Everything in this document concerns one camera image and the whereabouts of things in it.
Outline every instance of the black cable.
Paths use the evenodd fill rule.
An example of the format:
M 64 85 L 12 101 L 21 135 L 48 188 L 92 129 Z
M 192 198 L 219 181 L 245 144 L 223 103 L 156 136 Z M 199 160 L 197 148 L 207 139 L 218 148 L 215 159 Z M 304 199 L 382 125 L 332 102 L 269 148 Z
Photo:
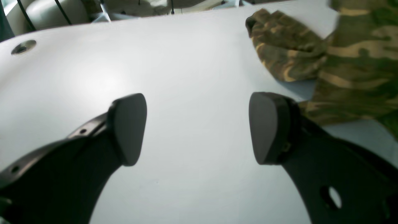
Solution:
M 68 22 L 68 24 L 72 25 L 72 23 L 70 22 L 68 16 L 66 15 L 66 13 L 65 13 L 64 9 L 62 8 L 61 4 L 59 3 L 59 1 L 58 0 L 54 0 L 54 1 L 57 4 L 57 6 L 58 6 L 59 10 L 61 11 L 62 15 L 64 15 L 64 17 L 65 17 L 66 21 Z
M 173 0 L 171 0 L 172 2 L 172 15 L 174 15 L 174 5 L 173 5 Z
M 29 23 L 29 26 L 33 29 L 33 31 L 36 31 L 35 26 L 33 26 L 32 21 L 30 20 L 29 16 L 27 16 L 27 14 L 26 14 L 25 8 L 23 7 L 21 0 L 17 0 L 17 2 L 21 8 L 23 16 L 25 17 L 26 21 Z

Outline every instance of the metal grommet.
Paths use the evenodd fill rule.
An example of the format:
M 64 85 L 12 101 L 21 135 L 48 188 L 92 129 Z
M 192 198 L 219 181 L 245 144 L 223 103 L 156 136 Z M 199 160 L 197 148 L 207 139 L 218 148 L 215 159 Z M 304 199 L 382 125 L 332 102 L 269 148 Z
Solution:
M 34 48 L 36 46 L 36 44 L 37 44 L 37 42 L 35 40 L 24 41 L 24 42 L 18 44 L 18 46 L 16 46 L 11 51 L 11 54 L 19 55 L 19 54 L 25 53 L 25 52 L 29 51 L 30 49 Z

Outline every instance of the white table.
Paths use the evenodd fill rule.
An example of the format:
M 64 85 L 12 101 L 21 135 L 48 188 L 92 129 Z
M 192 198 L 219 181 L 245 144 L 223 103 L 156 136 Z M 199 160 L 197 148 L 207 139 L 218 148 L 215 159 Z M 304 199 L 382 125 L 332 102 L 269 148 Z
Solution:
M 304 100 L 314 87 L 277 82 L 258 60 L 245 19 L 261 7 L 322 37 L 337 16 L 325 0 L 296 0 L 50 29 L 1 43 L 0 168 L 141 92 L 148 105 L 141 157 L 110 178 L 92 224 L 309 223 L 283 168 L 258 165 L 252 152 L 251 93 Z M 29 39 L 34 49 L 10 54 Z M 376 122 L 326 129 L 398 164 L 397 144 Z

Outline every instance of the camouflage sleeve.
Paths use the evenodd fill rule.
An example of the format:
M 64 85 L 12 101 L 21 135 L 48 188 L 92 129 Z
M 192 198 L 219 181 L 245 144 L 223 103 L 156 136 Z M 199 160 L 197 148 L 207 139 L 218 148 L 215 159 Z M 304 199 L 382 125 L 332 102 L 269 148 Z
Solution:
M 308 27 L 280 11 L 260 9 L 246 20 L 258 57 L 278 80 L 314 79 L 326 51 L 325 42 Z
M 398 1 L 334 1 L 338 25 L 305 115 L 320 125 L 397 115 Z
M 377 121 L 383 125 L 398 141 L 398 110 L 377 118 Z
M 335 11 L 339 11 L 341 0 L 329 0 L 329 7 Z

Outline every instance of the screw hole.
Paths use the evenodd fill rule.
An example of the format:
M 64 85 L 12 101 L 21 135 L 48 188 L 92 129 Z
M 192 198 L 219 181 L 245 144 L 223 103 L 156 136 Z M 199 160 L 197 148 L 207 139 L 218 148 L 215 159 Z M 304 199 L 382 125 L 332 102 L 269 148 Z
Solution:
M 334 187 L 321 187 L 320 194 L 327 208 L 331 210 L 341 209 L 341 197 Z
M 16 46 L 12 51 L 12 55 L 18 55 L 22 54 L 36 46 L 36 41 L 35 40 L 28 40 L 20 43 L 18 46 Z
M 16 173 L 19 169 L 20 169 L 19 166 L 14 166 L 14 167 L 11 169 L 11 173 Z

